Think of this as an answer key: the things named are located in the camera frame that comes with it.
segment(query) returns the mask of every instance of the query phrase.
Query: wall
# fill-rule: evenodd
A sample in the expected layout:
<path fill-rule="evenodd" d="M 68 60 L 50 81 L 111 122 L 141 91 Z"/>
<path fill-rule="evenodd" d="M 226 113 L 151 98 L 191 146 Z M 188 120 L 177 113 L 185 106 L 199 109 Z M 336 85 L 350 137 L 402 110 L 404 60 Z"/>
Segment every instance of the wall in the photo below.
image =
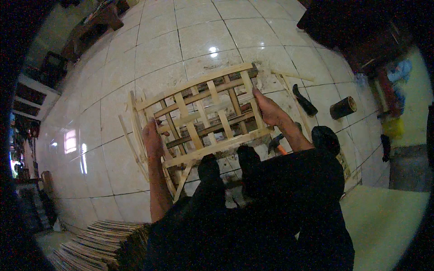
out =
<path fill-rule="evenodd" d="M 392 141 L 393 147 L 426 144 L 428 106 L 433 101 L 429 75 L 419 49 L 414 47 L 404 59 L 411 61 L 413 69 L 407 83 L 398 83 L 406 99 L 401 116 L 405 132 L 401 139 Z"/>
<path fill-rule="evenodd" d="M 33 40 L 25 65 L 40 67 L 48 51 L 60 53 L 71 30 L 91 13 L 97 0 L 82 0 L 78 6 L 64 9 L 57 4 Z"/>

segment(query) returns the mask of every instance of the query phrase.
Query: hammer handle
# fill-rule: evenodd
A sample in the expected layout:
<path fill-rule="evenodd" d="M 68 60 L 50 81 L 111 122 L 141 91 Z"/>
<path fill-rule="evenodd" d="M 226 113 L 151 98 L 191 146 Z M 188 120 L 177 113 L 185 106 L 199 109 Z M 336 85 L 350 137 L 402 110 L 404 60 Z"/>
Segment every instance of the hammer handle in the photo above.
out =
<path fill-rule="evenodd" d="M 282 155 L 287 155 L 288 153 L 286 150 L 282 147 L 282 145 L 277 146 L 277 149 L 280 151 Z"/>

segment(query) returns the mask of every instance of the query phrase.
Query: foot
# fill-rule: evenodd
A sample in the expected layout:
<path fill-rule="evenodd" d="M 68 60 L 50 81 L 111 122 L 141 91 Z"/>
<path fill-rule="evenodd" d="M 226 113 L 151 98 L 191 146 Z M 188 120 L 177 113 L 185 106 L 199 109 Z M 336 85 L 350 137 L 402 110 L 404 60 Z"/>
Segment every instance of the foot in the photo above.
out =
<path fill-rule="evenodd" d="M 220 168 L 214 154 L 209 154 L 202 158 L 197 168 L 197 173 L 202 182 L 209 182 L 220 178 Z"/>
<path fill-rule="evenodd" d="M 255 149 L 253 149 L 253 147 L 244 145 L 239 146 L 237 149 L 237 154 L 243 174 L 248 175 L 252 168 L 261 162 L 259 155 L 256 153 Z"/>

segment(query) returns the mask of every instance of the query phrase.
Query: bamboo frame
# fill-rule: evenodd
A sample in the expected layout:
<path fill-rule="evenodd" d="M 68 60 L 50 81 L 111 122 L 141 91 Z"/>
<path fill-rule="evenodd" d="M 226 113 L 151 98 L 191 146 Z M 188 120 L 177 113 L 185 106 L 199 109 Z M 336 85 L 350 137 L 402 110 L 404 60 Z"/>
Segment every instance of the bamboo frame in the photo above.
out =
<path fill-rule="evenodd" d="M 153 98 L 145 99 L 145 97 L 142 97 L 141 101 L 136 101 L 132 92 L 128 95 L 128 104 L 130 105 L 132 114 L 133 133 L 134 138 L 137 141 L 137 145 L 139 146 L 139 156 L 142 154 L 143 157 L 146 156 L 146 150 L 144 149 L 144 144 L 140 136 L 141 133 L 139 133 L 143 128 L 140 125 L 139 117 L 143 115 L 143 118 L 158 119 L 159 117 L 165 116 L 168 121 L 167 125 L 158 127 L 158 132 L 163 133 L 169 131 L 175 138 L 174 141 L 165 144 L 166 148 L 164 149 L 166 155 L 163 157 L 164 162 L 162 163 L 164 176 L 168 182 L 168 187 L 172 193 L 172 196 L 174 197 L 174 202 L 179 199 L 185 181 L 187 180 L 191 168 L 196 160 L 201 159 L 205 155 L 234 147 L 272 132 L 272 127 L 265 126 L 252 94 L 253 84 L 250 76 L 254 77 L 256 75 L 257 69 L 252 63 L 243 63 L 194 79 Z M 218 86 L 214 84 L 214 80 L 217 81 L 219 84 Z M 201 86 L 201 89 L 203 90 L 202 92 L 199 92 L 198 85 Z M 247 93 L 237 97 L 234 87 L 240 85 L 245 86 Z M 189 96 L 184 98 L 182 92 L 185 90 L 191 91 L 192 96 L 188 94 Z M 226 90 L 229 93 L 230 102 L 222 102 L 220 98 L 219 93 Z M 202 99 L 209 96 L 211 96 L 213 105 L 205 108 Z M 165 99 L 171 97 L 173 97 L 175 100 L 175 104 L 167 106 Z M 252 106 L 252 110 L 243 114 L 240 107 L 241 102 L 249 102 Z M 189 114 L 187 105 L 191 103 L 195 103 L 198 112 Z M 154 104 L 160 104 L 161 110 L 153 112 L 151 106 Z M 225 110 L 230 106 L 233 106 L 236 116 L 228 120 Z M 179 109 L 180 117 L 173 119 L 170 115 L 170 112 L 177 109 Z M 221 123 L 211 126 L 207 115 L 214 112 L 218 113 Z M 257 125 L 256 130 L 248 132 L 245 124 L 245 120 L 248 118 L 255 118 Z M 196 119 L 202 120 L 205 126 L 203 130 L 196 130 L 196 127 L 193 123 L 193 121 Z M 234 136 L 230 126 L 237 123 L 240 124 L 239 126 L 241 128 L 242 134 Z M 188 135 L 183 136 L 179 132 L 179 127 L 184 124 L 187 127 Z M 214 132 L 220 129 L 224 129 L 227 138 L 225 138 L 223 141 L 217 142 Z M 206 135 L 208 135 L 211 145 L 204 147 L 201 137 Z M 184 149 L 183 143 L 188 141 L 192 141 L 194 143 L 195 150 L 187 151 Z M 130 142 L 128 144 L 132 149 L 133 155 L 136 157 L 137 154 L 133 150 L 132 144 L 130 144 Z M 167 155 L 168 149 L 174 148 L 176 146 L 179 146 L 180 153 L 177 153 L 176 157 Z M 137 160 L 138 164 L 140 164 L 139 166 L 143 166 L 141 163 L 145 161 L 140 159 L 140 157 L 138 157 L 136 161 Z M 179 177 L 179 181 L 177 182 L 178 188 L 175 190 L 173 183 L 170 180 L 170 177 L 174 176 L 174 174 L 169 175 L 168 169 L 180 164 L 185 164 L 186 167 L 182 175 Z"/>

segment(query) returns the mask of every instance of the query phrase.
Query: bamboo pile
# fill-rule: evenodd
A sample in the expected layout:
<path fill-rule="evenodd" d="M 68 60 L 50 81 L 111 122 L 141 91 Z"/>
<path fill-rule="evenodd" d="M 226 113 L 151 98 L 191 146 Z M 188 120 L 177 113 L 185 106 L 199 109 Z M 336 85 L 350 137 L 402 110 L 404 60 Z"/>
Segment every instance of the bamboo pile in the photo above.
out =
<path fill-rule="evenodd" d="M 96 221 L 48 256 L 56 270 L 141 270 L 150 224 Z"/>

